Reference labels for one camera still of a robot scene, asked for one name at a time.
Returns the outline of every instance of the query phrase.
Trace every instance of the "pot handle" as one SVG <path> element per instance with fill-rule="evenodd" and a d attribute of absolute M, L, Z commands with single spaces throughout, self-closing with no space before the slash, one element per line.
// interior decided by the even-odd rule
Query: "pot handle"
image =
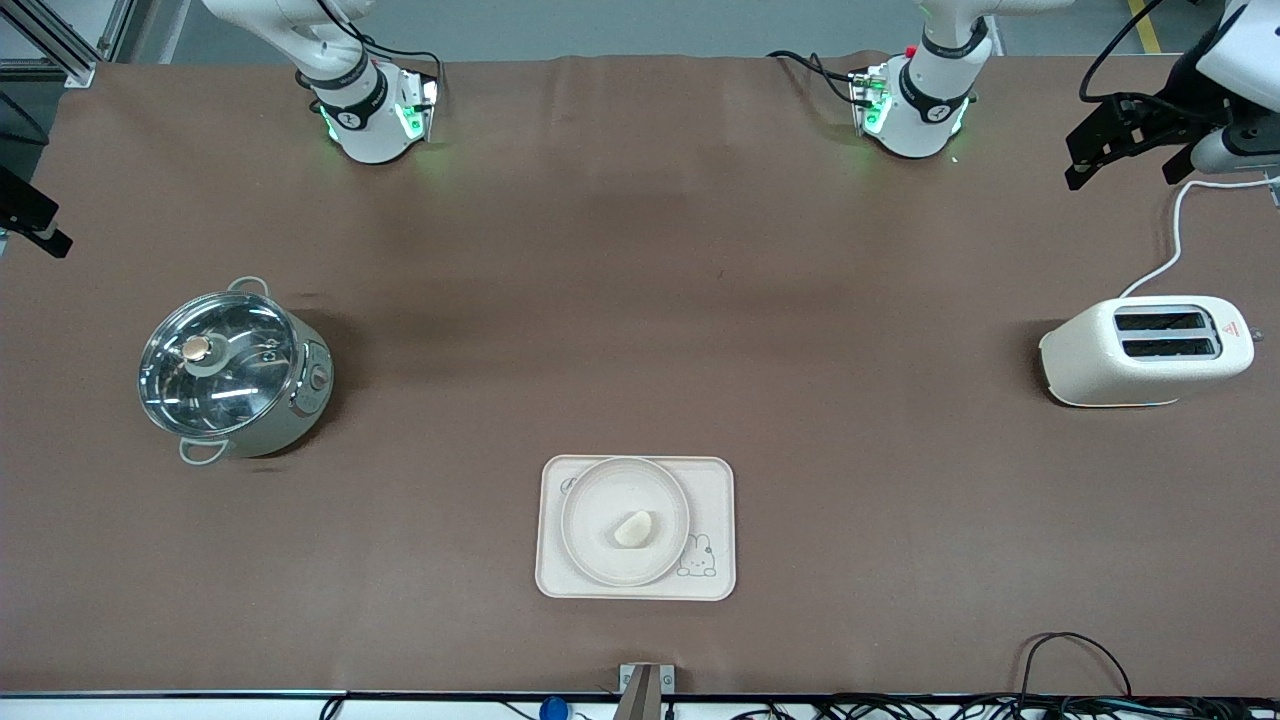
<path fill-rule="evenodd" d="M 271 288 L 266 287 L 266 281 L 255 275 L 244 275 L 243 278 L 236 278 L 234 281 L 232 281 L 232 284 L 227 286 L 227 291 L 228 292 L 241 291 L 244 290 L 244 286 L 247 284 L 262 286 L 262 292 L 260 292 L 259 295 L 261 295 L 262 297 L 271 297 Z"/>
<path fill-rule="evenodd" d="M 230 446 L 232 441 L 229 439 L 215 439 L 210 442 L 202 439 L 182 438 L 178 441 L 178 456 L 182 457 L 182 461 L 186 462 L 187 465 L 197 465 L 197 466 L 210 465 L 212 462 L 221 460 L 223 455 L 227 455 L 227 451 L 230 448 Z M 196 460 L 195 457 L 188 455 L 192 447 L 215 447 L 218 450 L 211 456 L 204 460 Z"/>

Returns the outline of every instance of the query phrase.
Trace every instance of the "yellow stripe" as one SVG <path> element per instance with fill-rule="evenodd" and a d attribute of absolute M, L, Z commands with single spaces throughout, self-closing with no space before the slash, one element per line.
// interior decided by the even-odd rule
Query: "yellow stripe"
<path fill-rule="evenodd" d="M 1142 0 L 1129 0 L 1129 12 L 1137 15 L 1143 5 Z M 1151 24 L 1151 15 L 1138 20 L 1138 40 L 1142 41 L 1143 53 L 1160 53 L 1160 41 L 1156 40 L 1156 28 Z"/>

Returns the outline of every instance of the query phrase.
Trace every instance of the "lid knob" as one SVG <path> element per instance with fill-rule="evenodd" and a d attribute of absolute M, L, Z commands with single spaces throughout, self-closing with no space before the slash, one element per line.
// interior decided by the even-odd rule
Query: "lid knob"
<path fill-rule="evenodd" d="M 209 342 L 209 338 L 202 334 L 197 334 L 182 343 L 182 356 L 188 363 L 200 363 L 205 357 L 209 357 L 209 354 L 212 351 L 214 343 Z"/>

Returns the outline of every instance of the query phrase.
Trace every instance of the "white food piece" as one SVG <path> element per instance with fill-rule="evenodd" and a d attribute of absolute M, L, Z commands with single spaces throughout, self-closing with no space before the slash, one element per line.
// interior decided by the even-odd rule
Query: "white food piece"
<path fill-rule="evenodd" d="M 653 534 L 653 515 L 645 510 L 637 510 L 613 530 L 613 539 L 622 547 L 643 547 Z"/>

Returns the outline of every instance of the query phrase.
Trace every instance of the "blue object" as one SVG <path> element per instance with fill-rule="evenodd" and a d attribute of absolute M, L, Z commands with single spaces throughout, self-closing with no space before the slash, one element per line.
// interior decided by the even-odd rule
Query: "blue object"
<path fill-rule="evenodd" d="M 568 720 L 568 703 L 556 696 L 544 700 L 538 708 L 538 720 Z"/>

